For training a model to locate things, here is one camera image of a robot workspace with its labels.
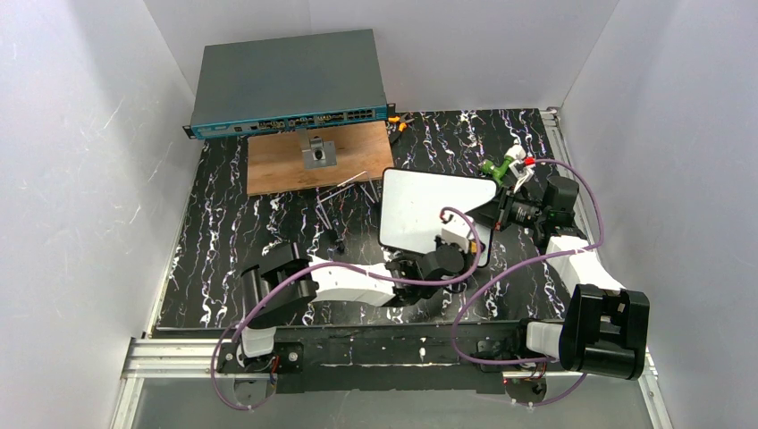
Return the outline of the white whiteboard black frame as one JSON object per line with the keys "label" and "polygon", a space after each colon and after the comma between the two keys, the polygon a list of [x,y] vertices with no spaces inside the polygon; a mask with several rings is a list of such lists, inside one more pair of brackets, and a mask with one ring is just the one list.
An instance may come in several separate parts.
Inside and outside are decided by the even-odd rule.
{"label": "white whiteboard black frame", "polygon": [[428,253],[441,233],[443,208],[466,213],[492,200],[497,190],[491,179],[387,168],[378,242],[385,248]]}

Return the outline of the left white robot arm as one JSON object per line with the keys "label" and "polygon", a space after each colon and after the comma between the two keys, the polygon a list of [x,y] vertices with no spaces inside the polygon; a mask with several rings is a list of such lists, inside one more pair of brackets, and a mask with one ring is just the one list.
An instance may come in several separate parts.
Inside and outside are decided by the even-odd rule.
{"label": "left white robot arm", "polygon": [[467,279],[478,253],[472,240],[438,240],[423,255],[399,253],[383,264],[350,265],[310,256],[298,243],[282,245],[241,273],[245,315],[233,339],[243,357],[260,358],[273,352],[277,328],[311,302],[413,306]]}

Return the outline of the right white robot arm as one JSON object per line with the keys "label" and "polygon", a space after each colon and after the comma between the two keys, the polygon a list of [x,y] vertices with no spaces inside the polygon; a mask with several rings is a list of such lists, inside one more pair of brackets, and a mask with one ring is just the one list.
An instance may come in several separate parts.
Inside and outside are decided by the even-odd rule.
{"label": "right white robot arm", "polygon": [[548,180],[539,200],[521,198],[514,189],[468,211],[475,221],[500,231],[516,224],[532,232],[539,252],[567,287],[571,300],[562,323],[520,322],[515,344],[506,351],[477,352],[479,365],[515,364],[507,354],[529,363],[555,358],[569,371],[636,380],[644,371],[650,301],[643,292],[616,281],[575,223],[576,181]]}

